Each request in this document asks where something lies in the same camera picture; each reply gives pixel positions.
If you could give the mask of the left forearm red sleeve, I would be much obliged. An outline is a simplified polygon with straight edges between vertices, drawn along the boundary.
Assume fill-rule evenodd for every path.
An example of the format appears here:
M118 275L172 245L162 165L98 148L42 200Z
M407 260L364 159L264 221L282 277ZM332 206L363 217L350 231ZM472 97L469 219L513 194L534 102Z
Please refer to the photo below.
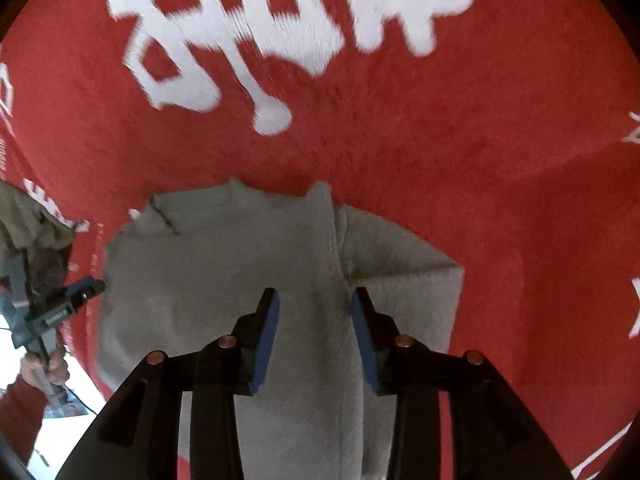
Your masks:
M25 465L32 456L47 404L46 395L22 376L17 376L1 398L1 432Z

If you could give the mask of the person left hand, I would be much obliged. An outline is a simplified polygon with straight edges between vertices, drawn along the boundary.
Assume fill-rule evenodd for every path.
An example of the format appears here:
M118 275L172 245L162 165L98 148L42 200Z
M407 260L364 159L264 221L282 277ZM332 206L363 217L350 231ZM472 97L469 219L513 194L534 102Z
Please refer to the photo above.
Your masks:
M65 356L66 350L62 346L58 346L47 360L26 353L21 359L21 378L40 391L44 391L45 384L64 386L70 378Z

